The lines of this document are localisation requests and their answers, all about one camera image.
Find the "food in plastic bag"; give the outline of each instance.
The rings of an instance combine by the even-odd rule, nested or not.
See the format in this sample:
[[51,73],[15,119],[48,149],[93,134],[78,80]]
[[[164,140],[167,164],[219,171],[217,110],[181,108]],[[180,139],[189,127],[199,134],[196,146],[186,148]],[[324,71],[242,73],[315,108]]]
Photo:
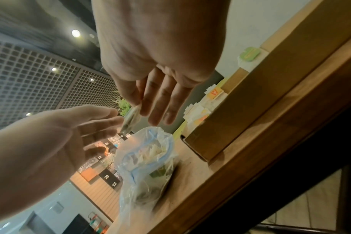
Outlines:
[[144,128],[123,142],[114,164],[123,178],[120,217],[129,224],[133,209],[151,211],[175,167],[174,139],[160,127]]
[[140,115],[141,105],[132,107],[124,117],[124,123],[121,128],[121,132],[127,135],[132,131],[134,125],[136,125],[141,120]]

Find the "ceiling light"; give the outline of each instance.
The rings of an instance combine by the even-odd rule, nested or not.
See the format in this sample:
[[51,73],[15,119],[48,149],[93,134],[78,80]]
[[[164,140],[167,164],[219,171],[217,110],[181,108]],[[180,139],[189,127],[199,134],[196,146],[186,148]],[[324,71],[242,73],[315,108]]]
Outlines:
[[71,31],[71,34],[73,35],[73,37],[80,37],[79,30],[74,29],[73,31]]
[[2,230],[3,228],[7,227],[10,224],[11,224],[10,222],[6,223],[5,225],[3,225],[3,227],[0,228],[0,230]]

